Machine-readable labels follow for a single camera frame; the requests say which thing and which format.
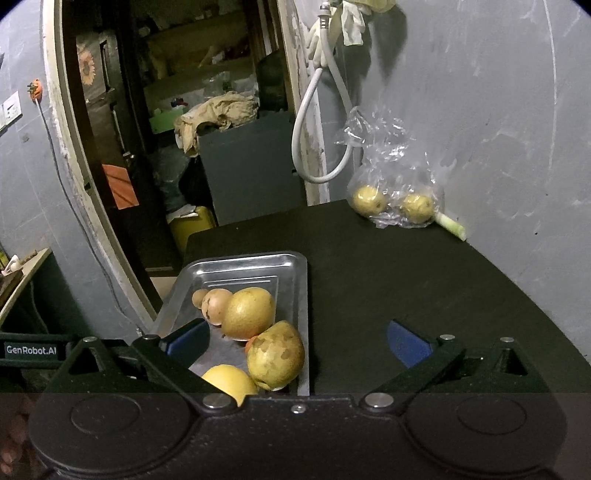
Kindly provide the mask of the yellow lemon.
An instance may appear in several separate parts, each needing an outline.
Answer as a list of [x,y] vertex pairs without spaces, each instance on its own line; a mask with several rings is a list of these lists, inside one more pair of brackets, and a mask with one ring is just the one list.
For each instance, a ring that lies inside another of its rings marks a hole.
[[252,378],[245,371],[233,365],[213,366],[202,374],[201,378],[235,399],[238,406],[242,406],[247,396],[259,394],[259,387],[256,386]]

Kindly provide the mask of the small brown kiwi fruit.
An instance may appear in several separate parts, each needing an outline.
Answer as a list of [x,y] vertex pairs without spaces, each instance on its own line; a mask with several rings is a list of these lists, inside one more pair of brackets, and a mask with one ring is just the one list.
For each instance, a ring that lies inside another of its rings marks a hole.
[[204,288],[195,290],[193,292],[193,294],[191,295],[192,305],[197,309],[201,309],[202,301],[204,300],[207,293],[208,293],[208,290],[204,289]]

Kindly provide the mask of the green yellow pear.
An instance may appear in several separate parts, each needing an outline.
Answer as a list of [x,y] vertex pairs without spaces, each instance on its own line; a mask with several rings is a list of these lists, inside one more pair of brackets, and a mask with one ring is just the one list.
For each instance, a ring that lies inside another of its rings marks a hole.
[[246,352],[249,376],[259,388],[283,389],[304,368],[304,343],[290,322],[280,321],[259,334]]

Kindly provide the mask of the orange tangerine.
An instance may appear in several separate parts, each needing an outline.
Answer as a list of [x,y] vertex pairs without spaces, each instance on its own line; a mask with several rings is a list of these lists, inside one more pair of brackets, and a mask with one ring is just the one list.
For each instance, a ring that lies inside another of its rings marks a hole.
[[249,354],[250,349],[252,349],[252,346],[254,344],[254,342],[256,342],[257,338],[259,336],[253,336],[252,338],[249,339],[248,342],[246,342],[245,344],[245,354]]

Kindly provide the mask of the wooden side shelf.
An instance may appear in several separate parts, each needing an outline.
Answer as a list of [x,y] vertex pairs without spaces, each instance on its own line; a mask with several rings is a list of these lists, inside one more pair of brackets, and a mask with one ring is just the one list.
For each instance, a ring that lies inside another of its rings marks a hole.
[[14,287],[9,288],[10,293],[1,305],[0,325],[4,324],[19,296],[23,293],[25,287],[32,281],[34,274],[40,269],[51,253],[52,250],[50,248],[44,248],[37,251],[36,254],[27,260],[17,272],[15,276],[17,282],[14,284]]

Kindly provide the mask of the green onion stalk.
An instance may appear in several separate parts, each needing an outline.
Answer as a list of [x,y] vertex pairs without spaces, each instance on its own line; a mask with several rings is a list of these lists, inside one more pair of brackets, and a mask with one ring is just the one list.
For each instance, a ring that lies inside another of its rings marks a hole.
[[465,227],[448,215],[438,212],[435,216],[435,221],[448,232],[459,238],[461,241],[467,240],[467,232]]

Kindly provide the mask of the yellow plastic canister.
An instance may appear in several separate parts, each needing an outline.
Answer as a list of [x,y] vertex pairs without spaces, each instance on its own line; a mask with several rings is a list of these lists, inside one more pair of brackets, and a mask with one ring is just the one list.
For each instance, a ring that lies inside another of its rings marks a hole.
[[206,207],[185,204],[166,216],[173,239],[184,254],[188,238],[194,233],[212,229],[216,226],[215,219]]

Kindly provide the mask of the metal tray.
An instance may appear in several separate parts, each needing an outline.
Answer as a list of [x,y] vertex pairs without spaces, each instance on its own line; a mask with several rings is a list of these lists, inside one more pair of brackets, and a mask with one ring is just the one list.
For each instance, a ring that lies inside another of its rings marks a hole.
[[164,351],[197,375],[218,364],[247,369],[245,342],[225,337],[192,303],[199,289],[246,287],[269,291],[276,304],[276,321],[297,328],[308,346],[308,260],[297,252],[202,259],[186,265],[165,298],[150,329],[165,340]]

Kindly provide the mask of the bagged pear right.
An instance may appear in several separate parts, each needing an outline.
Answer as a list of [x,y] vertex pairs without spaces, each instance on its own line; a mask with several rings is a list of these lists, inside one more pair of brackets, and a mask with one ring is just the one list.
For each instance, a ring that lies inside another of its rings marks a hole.
[[436,211],[431,196],[416,193],[409,194],[404,198],[401,209],[408,222],[418,225],[430,222]]

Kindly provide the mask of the bagged pear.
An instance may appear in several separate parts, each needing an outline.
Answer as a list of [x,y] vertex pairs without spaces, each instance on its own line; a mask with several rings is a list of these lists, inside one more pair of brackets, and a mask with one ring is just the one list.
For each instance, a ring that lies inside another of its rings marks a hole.
[[431,196],[416,193],[409,194],[404,198],[401,209],[408,222],[418,225],[430,222],[436,211]]
[[376,187],[363,185],[353,194],[352,204],[356,213],[363,217],[372,217],[386,211],[388,200]]

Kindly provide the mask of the bagged pear left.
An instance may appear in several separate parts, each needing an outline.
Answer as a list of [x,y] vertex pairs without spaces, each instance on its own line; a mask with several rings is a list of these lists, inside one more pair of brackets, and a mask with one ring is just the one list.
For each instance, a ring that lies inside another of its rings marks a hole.
[[388,200],[376,187],[363,185],[353,194],[352,204],[356,213],[363,217],[372,217],[386,211]]

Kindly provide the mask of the clear plastic bag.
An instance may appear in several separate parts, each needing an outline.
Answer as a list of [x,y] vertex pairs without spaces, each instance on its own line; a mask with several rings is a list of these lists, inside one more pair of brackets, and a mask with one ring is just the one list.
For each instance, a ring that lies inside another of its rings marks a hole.
[[[353,108],[335,142],[359,149],[362,154],[361,165],[346,187],[349,206],[353,208],[353,194],[363,185],[376,187],[388,200],[386,211],[364,218],[379,228],[424,228],[435,221],[443,204],[443,190],[437,184],[427,155],[415,150],[413,136],[391,110],[379,108],[369,112]],[[413,193],[433,198],[436,211],[430,222],[412,224],[405,217],[401,204]]]

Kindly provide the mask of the dark grey cabinet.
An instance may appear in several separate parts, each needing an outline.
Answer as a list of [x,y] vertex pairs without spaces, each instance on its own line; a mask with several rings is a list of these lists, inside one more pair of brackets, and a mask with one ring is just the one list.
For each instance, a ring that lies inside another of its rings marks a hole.
[[304,206],[304,183],[290,154],[293,122],[271,112],[199,140],[200,159],[221,225]]

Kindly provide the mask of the beige crumpled cloth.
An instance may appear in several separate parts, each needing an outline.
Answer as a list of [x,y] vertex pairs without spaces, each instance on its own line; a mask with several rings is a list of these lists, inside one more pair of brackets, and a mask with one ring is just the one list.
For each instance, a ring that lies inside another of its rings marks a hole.
[[230,91],[208,99],[174,120],[177,147],[185,156],[200,153],[199,139],[213,127],[219,131],[243,126],[256,120],[259,102],[256,97]]

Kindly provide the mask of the yellow rag on tap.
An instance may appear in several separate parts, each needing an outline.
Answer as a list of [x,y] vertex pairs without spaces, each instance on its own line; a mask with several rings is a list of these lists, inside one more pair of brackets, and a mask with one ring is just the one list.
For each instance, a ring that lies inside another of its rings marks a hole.
[[328,66],[327,55],[322,48],[322,31],[327,31],[329,47],[342,45],[363,46],[366,18],[373,14],[387,13],[396,6],[394,0],[322,1],[320,15],[305,33],[305,49],[315,68]]

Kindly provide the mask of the white wall switch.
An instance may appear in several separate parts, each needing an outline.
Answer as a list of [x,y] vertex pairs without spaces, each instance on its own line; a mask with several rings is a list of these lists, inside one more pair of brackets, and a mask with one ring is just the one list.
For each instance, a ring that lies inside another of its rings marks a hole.
[[22,108],[18,92],[14,92],[1,103],[0,114],[0,132],[6,130],[14,121],[22,116]]

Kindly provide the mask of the orange wall plug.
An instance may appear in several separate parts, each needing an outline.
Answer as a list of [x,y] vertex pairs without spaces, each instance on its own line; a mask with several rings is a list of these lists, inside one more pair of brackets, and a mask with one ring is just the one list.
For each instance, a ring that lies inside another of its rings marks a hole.
[[27,91],[32,102],[40,103],[43,96],[43,85],[39,78],[33,79],[27,85]]

